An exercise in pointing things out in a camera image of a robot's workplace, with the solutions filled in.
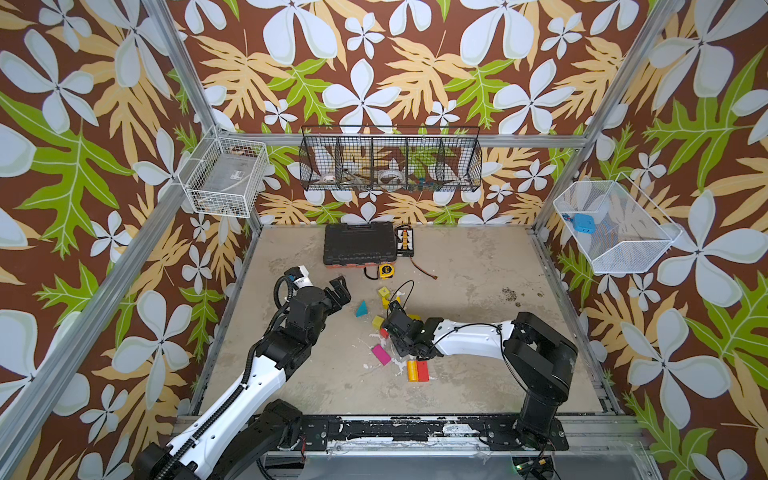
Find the orange cylinder block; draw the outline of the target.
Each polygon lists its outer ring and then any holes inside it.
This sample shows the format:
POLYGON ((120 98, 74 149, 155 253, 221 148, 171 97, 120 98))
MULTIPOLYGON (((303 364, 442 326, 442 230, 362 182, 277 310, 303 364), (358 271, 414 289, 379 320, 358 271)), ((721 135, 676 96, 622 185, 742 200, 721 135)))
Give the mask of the orange cylinder block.
POLYGON ((419 381, 418 362, 415 360, 407 361, 407 378, 409 382, 419 381))

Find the red rectangular block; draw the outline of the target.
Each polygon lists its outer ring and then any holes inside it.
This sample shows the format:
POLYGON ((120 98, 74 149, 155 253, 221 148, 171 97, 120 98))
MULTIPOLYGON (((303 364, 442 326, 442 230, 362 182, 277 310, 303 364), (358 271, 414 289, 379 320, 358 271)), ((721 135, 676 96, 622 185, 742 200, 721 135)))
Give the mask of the red rectangular block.
POLYGON ((418 381, 419 382, 428 382, 430 380, 429 376, 429 370, 428 370, 428 362, 427 361, 417 361, 417 374, 418 374, 418 381))

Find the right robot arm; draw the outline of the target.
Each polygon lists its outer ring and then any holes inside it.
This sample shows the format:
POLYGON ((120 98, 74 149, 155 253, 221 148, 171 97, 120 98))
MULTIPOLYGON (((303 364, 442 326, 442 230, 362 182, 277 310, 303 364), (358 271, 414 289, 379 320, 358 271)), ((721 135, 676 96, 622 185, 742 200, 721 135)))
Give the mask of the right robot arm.
POLYGON ((431 317, 409 317, 399 303, 382 322, 397 353, 418 360, 469 355, 503 362, 525 398, 511 432, 516 446, 555 450, 560 432, 555 429, 559 407, 569 398, 576 345, 530 312, 496 323, 459 323, 431 317))

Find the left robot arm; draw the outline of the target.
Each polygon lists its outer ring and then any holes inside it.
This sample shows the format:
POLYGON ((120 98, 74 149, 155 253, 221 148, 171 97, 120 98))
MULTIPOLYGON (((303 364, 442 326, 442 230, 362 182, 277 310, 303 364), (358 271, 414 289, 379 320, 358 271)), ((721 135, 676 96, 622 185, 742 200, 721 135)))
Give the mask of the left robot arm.
POLYGON ((234 479, 269 451, 301 442, 302 413, 271 397, 309 358, 328 317, 351 301, 346 280, 312 284, 293 267, 267 329, 248 350, 244 370, 204 414, 164 447, 155 443, 134 460, 136 479, 234 479))

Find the teal triangle block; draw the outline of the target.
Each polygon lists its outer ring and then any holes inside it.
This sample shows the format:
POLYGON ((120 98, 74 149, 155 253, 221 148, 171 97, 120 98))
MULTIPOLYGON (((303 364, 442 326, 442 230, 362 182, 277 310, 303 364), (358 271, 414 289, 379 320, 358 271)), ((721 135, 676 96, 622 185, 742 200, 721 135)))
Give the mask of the teal triangle block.
POLYGON ((355 311, 355 316, 357 318, 364 317, 369 314, 368 305, 365 301, 361 301, 359 306, 357 307, 355 311))

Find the magenta block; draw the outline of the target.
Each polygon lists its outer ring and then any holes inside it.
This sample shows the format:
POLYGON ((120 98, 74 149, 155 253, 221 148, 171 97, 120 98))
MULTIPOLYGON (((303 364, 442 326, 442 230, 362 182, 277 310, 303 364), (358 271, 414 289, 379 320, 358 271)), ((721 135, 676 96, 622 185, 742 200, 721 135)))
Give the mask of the magenta block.
POLYGON ((380 344, 375 345, 374 347, 372 347, 371 348, 371 353, 374 355, 374 357, 383 366, 388 365, 392 361, 392 358, 391 358, 390 354, 380 344))

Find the yellow arch block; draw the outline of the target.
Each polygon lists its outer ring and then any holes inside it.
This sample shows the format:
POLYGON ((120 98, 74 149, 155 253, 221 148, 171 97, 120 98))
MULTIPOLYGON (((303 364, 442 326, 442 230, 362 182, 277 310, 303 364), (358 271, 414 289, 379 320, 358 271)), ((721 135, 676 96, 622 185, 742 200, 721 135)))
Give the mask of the yellow arch block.
POLYGON ((388 310, 390 308, 390 305, 392 302, 401 302, 401 296, 399 294, 396 295, 389 295, 382 298, 382 307, 385 310, 388 310))

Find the black tool case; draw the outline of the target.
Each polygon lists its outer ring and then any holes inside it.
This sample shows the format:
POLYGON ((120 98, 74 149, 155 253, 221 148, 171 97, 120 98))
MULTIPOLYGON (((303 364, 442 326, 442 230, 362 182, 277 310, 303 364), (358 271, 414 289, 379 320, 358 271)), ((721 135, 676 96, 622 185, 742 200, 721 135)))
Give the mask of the black tool case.
POLYGON ((397 243, 391 222, 330 224, 325 228, 323 264, 367 266, 397 259, 397 243))

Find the yellow tape measure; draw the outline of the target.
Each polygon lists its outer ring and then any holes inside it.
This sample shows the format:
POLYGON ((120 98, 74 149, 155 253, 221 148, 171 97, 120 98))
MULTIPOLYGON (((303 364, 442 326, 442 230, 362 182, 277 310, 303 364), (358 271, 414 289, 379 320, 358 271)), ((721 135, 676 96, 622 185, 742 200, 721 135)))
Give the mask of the yellow tape measure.
POLYGON ((384 263, 378 266, 378 277, 380 279, 390 279, 395 274, 395 268, 392 263, 384 263))

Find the black battery holder box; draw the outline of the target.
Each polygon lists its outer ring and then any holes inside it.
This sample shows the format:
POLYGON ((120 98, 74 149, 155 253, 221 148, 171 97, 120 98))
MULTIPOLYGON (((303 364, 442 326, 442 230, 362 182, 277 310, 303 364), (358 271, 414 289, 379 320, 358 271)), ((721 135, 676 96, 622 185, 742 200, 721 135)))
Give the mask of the black battery holder box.
POLYGON ((399 256, 412 258, 415 255, 414 230, 410 225, 402 225, 395 229, 396 248, 399 256))

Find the blue object in basket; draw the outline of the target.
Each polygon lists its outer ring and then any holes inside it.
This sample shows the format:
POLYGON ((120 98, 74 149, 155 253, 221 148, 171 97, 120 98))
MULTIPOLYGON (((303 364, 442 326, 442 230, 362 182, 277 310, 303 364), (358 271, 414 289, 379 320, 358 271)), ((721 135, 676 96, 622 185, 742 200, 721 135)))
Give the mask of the blue object in basket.
POLYGON ((576 213, 570 222, 577 233, 594 234, 597 231, 597 225, 591 215, 576 213))

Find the white mesh basket right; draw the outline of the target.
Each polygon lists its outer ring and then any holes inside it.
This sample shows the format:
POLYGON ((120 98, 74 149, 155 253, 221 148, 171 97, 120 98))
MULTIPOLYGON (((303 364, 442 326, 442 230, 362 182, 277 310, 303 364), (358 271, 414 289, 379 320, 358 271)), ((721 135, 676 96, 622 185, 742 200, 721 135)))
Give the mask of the white mesh basket right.
POLYGON ((683 229, 629 176, 573 182, 554 208, 597 275, 644 274, 681 237, 683 229), (594 234, 577 233, 576 213, 591 215, 594 234))

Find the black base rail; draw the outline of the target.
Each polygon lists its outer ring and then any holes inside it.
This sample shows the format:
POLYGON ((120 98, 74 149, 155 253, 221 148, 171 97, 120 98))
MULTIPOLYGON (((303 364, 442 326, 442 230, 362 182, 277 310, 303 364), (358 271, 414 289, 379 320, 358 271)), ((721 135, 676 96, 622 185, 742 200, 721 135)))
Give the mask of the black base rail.
POLYGON ((516 414, 437 416, 332 416, 305 415, 300 420, 300 445, 322 451, 333 442, 374 439, 425 446, 448 438, 474 440, 492 451, 553 450, 570 448, 561 422, 554 419, 544 436, 524 433, 516 414))

